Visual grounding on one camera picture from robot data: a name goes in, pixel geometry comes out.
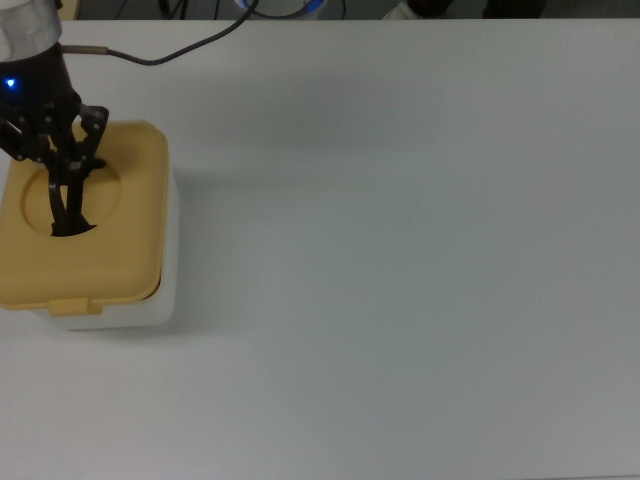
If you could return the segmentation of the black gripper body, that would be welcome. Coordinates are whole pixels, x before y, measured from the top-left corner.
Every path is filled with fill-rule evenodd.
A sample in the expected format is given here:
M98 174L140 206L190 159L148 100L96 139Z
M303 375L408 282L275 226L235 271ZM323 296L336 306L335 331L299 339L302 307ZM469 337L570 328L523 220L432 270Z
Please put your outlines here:
M80 112L62 46L54 44L33 57L1 64L1 144L24 146L31 136L45 134L51 116L57 133L54 144L75 146L72 125Z

